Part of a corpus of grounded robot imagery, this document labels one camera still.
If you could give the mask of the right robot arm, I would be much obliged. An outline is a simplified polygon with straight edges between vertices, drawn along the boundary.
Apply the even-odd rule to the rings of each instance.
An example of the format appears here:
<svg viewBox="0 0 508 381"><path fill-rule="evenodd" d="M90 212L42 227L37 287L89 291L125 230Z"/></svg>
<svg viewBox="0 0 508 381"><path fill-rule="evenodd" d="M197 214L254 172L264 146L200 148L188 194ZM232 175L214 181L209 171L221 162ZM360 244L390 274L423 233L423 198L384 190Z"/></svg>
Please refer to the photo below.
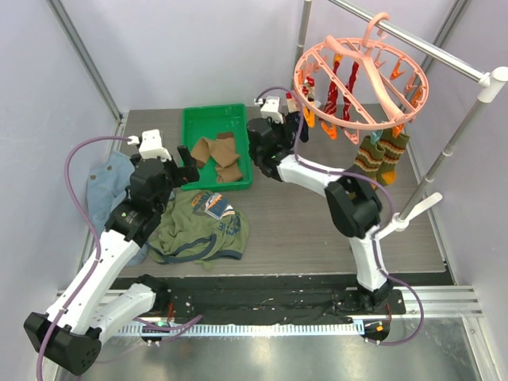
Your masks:
<svg viewBox="0 0 508 381"><path fill-rule="evenodd" d="M379 312L393 288L379 238L382 203L367 177L358 171L322 166L295 156L281 125L258 117L246 126L249 156L268 178L292 183L324 197L335 228L349 240L356 263L359 309Z"/></svg>

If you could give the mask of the tan sock with oval patch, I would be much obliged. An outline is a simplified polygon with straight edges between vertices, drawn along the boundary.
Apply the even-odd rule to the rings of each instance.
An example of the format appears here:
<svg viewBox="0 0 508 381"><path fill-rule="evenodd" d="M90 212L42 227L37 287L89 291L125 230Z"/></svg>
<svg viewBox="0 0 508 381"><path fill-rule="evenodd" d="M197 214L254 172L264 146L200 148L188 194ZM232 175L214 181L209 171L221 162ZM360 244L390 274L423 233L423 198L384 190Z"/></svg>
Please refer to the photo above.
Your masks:
<svg viewBox="0 0 508 381"><path fill-rule="evenodd" d="M197 168L201 169L206 165L216 146L216 140L211 140L205 137L200 138L196 142L191 150L191 155L196 159Z"/></svg>

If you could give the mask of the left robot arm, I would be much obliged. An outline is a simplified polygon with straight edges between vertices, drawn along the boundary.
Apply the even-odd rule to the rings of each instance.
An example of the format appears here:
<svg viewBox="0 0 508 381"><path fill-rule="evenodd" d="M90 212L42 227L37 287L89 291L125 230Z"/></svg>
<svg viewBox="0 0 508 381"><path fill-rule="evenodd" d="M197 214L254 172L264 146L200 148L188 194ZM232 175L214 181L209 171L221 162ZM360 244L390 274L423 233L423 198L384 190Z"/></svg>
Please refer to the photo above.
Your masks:
<svg viewBox="0 0 508 381"><path fill-rule="evenodd" d="M178 147L183 166L167 151L136 154L125 199L114 209L96 247L65 292L44 312L32 312L23 328L38 353L80 377L98 358L105 344L123 325L148 313L163 315L170 304L167 288L142 275L119 297L100 307L120 270L148 241L159 225L171 192L196 182L199 173L188 148Z"/></svg>

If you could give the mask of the tan sock brown cuff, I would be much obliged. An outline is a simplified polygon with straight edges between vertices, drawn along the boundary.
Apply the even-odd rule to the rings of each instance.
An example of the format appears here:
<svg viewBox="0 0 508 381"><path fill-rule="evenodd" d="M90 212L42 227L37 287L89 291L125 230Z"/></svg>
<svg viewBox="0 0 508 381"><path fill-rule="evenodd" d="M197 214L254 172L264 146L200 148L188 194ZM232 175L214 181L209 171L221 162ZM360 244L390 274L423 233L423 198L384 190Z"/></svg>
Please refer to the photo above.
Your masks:
<svg viewBox="0 0 508 381"><path fill-rule="evenodd" d="M218 133L217 146L212 153L216 162L217 182L233 183L243 179L238 160L240 155L236 151L236 141L232 132Z"/></svg>

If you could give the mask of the navy santa sock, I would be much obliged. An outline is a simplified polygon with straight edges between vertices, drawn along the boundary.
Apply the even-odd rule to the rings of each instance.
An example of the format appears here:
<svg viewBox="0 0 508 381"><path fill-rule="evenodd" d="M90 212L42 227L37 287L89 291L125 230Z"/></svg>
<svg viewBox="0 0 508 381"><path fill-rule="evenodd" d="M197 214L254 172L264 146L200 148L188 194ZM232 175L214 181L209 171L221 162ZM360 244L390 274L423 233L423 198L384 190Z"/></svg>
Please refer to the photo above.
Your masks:
<svg viewBox="0 0 508 381"><path fill-rule="evenodd" d="M302 131L299 135L299 140L306 143L309 140L309 126L306 119L299 111L298 103L296 102L292 93L286 93L287 100L287 114L285 116L287 135L291 145L294 145L300 121L302 121Z"/></svg>
<svg viewBox="0 0 508 381"><path fill-rule="evenodd" d="M306 99L309 102L313 102L317 106L320 106L321 103L316 100L315 94L315 81L312 77L307 76L302 84L302 93L306 96Z"/></svg>

